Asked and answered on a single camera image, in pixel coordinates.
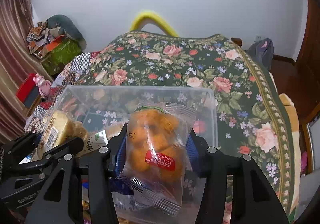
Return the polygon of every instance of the curtain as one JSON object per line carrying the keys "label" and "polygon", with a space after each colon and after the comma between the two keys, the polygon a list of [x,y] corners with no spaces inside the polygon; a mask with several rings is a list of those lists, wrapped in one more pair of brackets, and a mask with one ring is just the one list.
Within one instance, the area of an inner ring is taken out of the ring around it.
{"label": "curtain", "polygon": [[26,37],[33,27],[31,0],[0,0],[0,142],[24,133],[24,105],[15,96],[30,73],[51,79],[29,55]]}

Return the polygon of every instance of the floral bedspread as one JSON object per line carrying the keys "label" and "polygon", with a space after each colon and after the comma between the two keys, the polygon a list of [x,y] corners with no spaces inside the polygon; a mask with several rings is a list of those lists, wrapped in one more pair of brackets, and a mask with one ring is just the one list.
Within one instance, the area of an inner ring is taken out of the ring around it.
{"label": "floral bedspread", "polygon": [[[90,55],[89,66],[82,71],[70,71],[72,65],[67,68],[66,78],[57,87],[59,91],[53,91],[55,96],[47,109],[66,84],[211,88],[217,102],[220,150],[233,156],[250,154],[289,217],[294,187],[291,126],[268,71],[262,65],[219,34],[205,39],[186,39],[133,31]],[[184,99],[181,94],[176,102]],[[26,129],[32,129],[32,125],[36,125],[35,120],[30,120]],[[199,135],[202,127],[201,123],[194,126]],[[184,188],[192,195],[191,184],[192,181],[185,179]],[[230,221],[231,206],[232,179],[229,177],[225,223]]]}

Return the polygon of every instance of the pink plush toy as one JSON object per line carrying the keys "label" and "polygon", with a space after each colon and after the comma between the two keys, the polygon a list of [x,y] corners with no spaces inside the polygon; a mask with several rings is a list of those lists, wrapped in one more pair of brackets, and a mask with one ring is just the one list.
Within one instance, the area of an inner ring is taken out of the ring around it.
{"label": "pink plush toy", "polygon": [[52,83],[49,80],[44,79],[44,76],[39,75],[38,73],[32,80],[35,82],[36,86],[39,87],[39,93],[41,97],[48,97]]}

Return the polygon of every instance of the baseboard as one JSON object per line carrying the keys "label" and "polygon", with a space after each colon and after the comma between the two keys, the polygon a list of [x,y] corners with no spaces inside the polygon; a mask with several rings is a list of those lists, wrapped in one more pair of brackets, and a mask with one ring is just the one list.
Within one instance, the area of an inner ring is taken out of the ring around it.
{"label": "baseboard", "polygon": [[290,62],[292,65],[295,65],[295,61],[292,58],[284,57],[284,56],[279,56],[279,55],[273,55],[273,60],[281,60],[285,62]]}

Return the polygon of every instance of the electrical outlet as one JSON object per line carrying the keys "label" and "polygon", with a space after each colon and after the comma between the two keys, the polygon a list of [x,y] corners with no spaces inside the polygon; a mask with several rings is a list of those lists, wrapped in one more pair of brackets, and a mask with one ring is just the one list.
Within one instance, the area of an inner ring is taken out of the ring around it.
{"label": "electrical outlet", "polygon": [[257,35],[254,42],[259,42],[259,41],[261,41],[261,36]]}

